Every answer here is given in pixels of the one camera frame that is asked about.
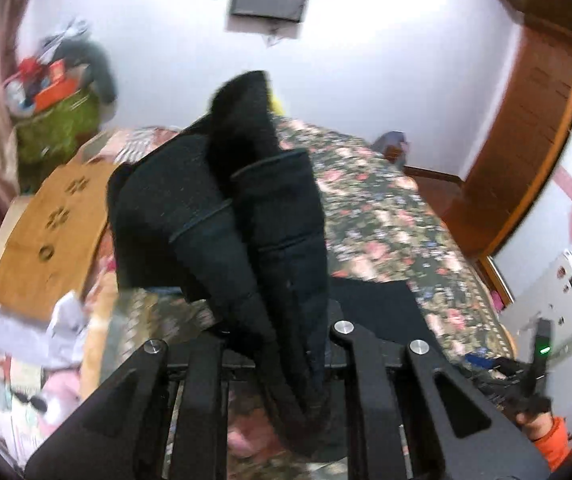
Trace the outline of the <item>right hand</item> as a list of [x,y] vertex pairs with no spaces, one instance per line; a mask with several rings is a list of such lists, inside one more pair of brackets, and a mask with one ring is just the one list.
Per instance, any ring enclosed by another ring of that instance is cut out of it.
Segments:
[[552,431],[554,417],[551,412],[535,415],[518,413],[515,416],[515,422],[529,440],[536,441],[546,437]]

